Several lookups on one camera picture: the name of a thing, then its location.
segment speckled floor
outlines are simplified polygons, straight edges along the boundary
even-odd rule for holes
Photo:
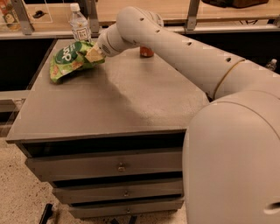
[[[53,204],[48,224],[128,224],[131,216],[76,220],[52,195],[48,183],[41,183],[25,166],[25,155],[0,137],[0,223],[39,224],[47,203]],[[136,224],[186,224],[185,206],[177,212],[136,214]]]

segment gray drawer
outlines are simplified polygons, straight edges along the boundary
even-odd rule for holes
[[[111,215],[142,214],[158,211],[178,210],[183,206],[182,199],[138,201],[135,203],[117,203],[106,206],[70,207],[70,214],[76,218],[102,217]]]
[[[41,181],[180,172],[182,148],[28,158],[26,165]]]
[[[55,188],[52,193],[61,203],[73,204],[102,200],[128,200],[151,196],[183,194],[182,178],[144,180],[112,185],[86,185]]]

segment water bottle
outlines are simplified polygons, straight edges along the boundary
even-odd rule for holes
[[[265,67],[274,72],[277,69],[277,60],[272,59]]]
[[[78,3],[71,3],[72,18],[70,25],[72,26],[73,37],[76,41],[86,40],[91,42],[91,31],[89,29],[88,20],[81,14]]]

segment green snack bag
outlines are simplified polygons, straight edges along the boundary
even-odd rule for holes
[[[50,75],[53,82],[77,70],[93,68],[105,61],[94,48],[95,42],[76,41],[59,50],[51,60]]]

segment white robotic arm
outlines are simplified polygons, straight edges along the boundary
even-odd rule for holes
[[[155,13],[124,8],[97,45],[107,56],[149,47],[217,99],[192,119],[185,136],[187,223],[280,223],[279,75],[159,21]]]

